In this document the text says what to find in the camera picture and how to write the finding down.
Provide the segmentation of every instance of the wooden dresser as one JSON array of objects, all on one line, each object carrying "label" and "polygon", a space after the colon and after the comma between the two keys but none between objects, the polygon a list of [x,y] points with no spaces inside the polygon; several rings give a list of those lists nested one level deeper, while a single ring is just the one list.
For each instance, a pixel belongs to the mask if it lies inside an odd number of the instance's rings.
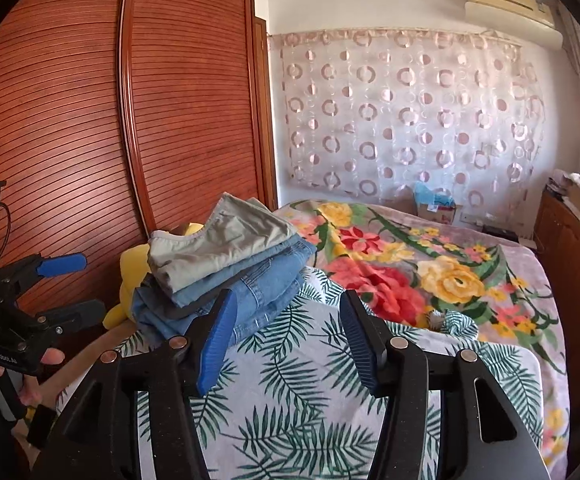
[{"label": "wooden dresser", "polygon": [[580,222],[546,191],[534,241],[563,325],[572,414],[580,416]]}]

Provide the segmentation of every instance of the bed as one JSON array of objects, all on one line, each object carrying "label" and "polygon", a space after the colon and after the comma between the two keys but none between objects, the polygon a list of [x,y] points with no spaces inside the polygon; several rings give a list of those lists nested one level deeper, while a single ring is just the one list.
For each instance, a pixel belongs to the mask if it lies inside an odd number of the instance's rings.
[{"label": "bed", "polygon": [[[345,288],[389,320],[393,333],[422,348],[475,349],[513,399],[552,478],[564,478],[563,335],[544,272],[529,250],[380,206],[304,201],[278,214],[318,252],[288,309],[228,350],[217,386],[192,402],[212,478],[367,476],[385,406],[358,382],[337,315]],[[463,315],[439,333],[426,330],[432,311]],[[149,348],[137,332],[118,350],[127,356]],[[79,382],[59,396],[59,410]],[[141,394],[137,424],[142,475],[153,478],[148,402]],[[439,397],[432,393],[426,480],[435,477],[438,428]]]}]

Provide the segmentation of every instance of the metal screw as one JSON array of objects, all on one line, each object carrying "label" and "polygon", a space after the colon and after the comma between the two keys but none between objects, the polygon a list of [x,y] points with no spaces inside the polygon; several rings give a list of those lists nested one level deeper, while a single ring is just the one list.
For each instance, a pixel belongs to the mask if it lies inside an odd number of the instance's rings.
[{"label": "metal screw", "polygon": [[102,363],[110,364],[116,361],[116,352],[114,350],[106,350],[99,357]]},{"label": "metal screw", "polygon": [[408,347],[408,340],[404,337],[393,337],[390,339],[390,346],[398,350],[403,350]]},{"label": "metal screw", "polygon": [[473,363],[477,360],[477,354],[475,354],[470,349],[461,350],[459,352],[459,355],[461,356],[461,359],[463,359],[467,363]]},{"label": "metal screw", "polygon": [[188,344],[188,339],[182,335],[176,335],[173,338],[170,338],[168,344],[170,345],[170,348],[177,350],[179,348],[185,348]]}]

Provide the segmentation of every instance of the blue rubber tip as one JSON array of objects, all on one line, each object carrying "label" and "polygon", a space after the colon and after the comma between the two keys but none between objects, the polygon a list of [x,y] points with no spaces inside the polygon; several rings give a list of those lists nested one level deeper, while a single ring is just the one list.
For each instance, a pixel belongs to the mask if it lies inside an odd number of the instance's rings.
[{"label": "blue rubber tip", "polygon": [[348,346],[355,362],[356,372],[359,374],[361,384],[374,392],[378,386],[376,378],[377,362],[372,352],[368,338],[354,307],[346,294],[341,295],[339,302],[339,317],[343,330],[346,333]]},{"label": "blue rubber tip", "polygon": [[210,391],[219,378],[219,372],[224,365],[225,353],[236,321],[237,296],[233,291],[228,290],[214,326],[210,330],[206,344],[201,351],[196,389],[202,396]]},{"label": "blue rubber tip", "polygon": [[56,258],[46,258],[36,268],[36,273],[44,278],[52,278],[53,276],[61,276],[62,274],[70,274],[86,268],[86,257],[81,254],[66,254],[65,256],[57,256]]}]

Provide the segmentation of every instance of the wall-mounted air conditioner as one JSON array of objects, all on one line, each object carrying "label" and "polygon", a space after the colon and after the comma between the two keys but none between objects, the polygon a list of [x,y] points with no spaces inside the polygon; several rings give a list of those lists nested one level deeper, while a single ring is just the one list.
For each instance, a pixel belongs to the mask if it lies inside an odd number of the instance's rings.
[{"label": "wall-mounted air conditioner", "polygon": [[550,7],[536,0],[468,0],[466,20],[546,48],[559,50],[563,36],[554,27]]}]

